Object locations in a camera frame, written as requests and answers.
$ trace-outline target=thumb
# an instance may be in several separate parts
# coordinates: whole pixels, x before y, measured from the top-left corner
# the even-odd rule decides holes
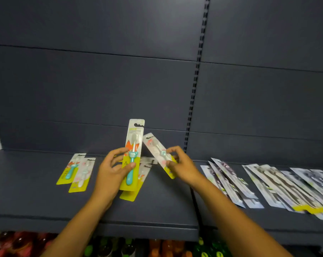
[[[175,166],[177,165],[177,163],[175,163],[175,162],[173,162],[173,161],[171,161],[171,160],[168,160],[167,162],[166,162],[166,166],[169,168],[169,169],[171,169],[172,171],[174,171],[175,170]]]
[[[131,162],[128,165],[126,165],[124,168],[121,169],[121,173],[123,176],[126,176],[132,169],[134,169],[136,166],[135,162]]]

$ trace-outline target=left hand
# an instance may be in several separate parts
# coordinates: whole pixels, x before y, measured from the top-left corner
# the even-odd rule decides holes
[[[106,210],[112,204],[124,177],[135,167],[135,163],[129,163],[122,168],[121,164],[115,165],[124,158],[123,155],[114,157],[128,151],[128,148],[119,148],[108,153],[99,167],[95,188],[91,197],[99,203],[106,204]]]

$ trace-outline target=hand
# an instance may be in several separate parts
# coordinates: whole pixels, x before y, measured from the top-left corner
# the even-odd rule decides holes
[[[190,186],[194,186],[195,182],[199,177],[203,177],[201,173],[196,168],[195,164],[189,158],[188,155],[182,150],[181,147],[175,146],[168,148],[166,150],[167,153],[176,152],[177,156],[174,156],[178,163],[168,160],[166,165],[169,169],[171,169],[174,173],[177,174],[178,177],[182,179],[185,183]]]
[[[128,148],[124,147],[109,152],[99,167],[92,198],[101,203],[107,203],[106,209],[112,204],[124,177],[135,167],[134,162],[129,163],[124,168],[122,168],[121,164],[113,167],[115,163],[124,158],[123,155],[114,156],[127,151]]]

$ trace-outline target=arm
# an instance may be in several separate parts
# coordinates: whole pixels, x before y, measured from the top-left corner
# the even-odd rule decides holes
[[[233,256],[292,256],[207,180],[181,147],[172,147],[166,151],[178,154],[179,163],[168,161],[168,167],[202,197]]]
[[[101,216],[111,206],[114,197],[119,191],[123,178],[135,167],[130,163],[121,168],[113,167],[122,160],[127,148],[111,151],[99,167],[96,184],[91,198],[86,205],[74,216],[53,243],[43,253],[42,257],[75,257],[82,256],[92,233],[94,232]]]

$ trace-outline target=children's toothbrush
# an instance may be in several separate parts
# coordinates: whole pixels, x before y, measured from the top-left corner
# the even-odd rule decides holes
[[[86,179],[86,175],[89,172],[89,167],[90,167],[90,160],[87,160],[87,162],[86,162],[86,168],[82,172],[81,179],[78,182],[78,187],[82,187],[83,186],[84,180]]]
[[[79,157],[77,156],[74,164],[71,165],[71,168],[70,168],[68,174],[66,174],[66,176],[65,176],[66,180],[69,180],[71,178],[71,176],[73,175],[74,169],[78,167],[78,162],[79,162]]]
[[[171,160],[170,157],[167,155],[166,150],[162,150],[159,146],[159,143],[156,140],[152,140],[152,145],[157,147],[162,157],[164,157],[166,160]]]
[[[131,138],[132,144],[133,144],[133,149],[132,151],[128,152],[128,156],[131,158],[131,162],[134,162],[134,159],[137,157],[138,155],[138,151],[135,149],[135,145],[137,144],[137,142],[139,141],[139,134],[132,134],[132,138]],[[127,185],[131,185],[133,183],[133,170],[131,170],[128,175],[127,175],[127,179],[126,179],[126,184]]]

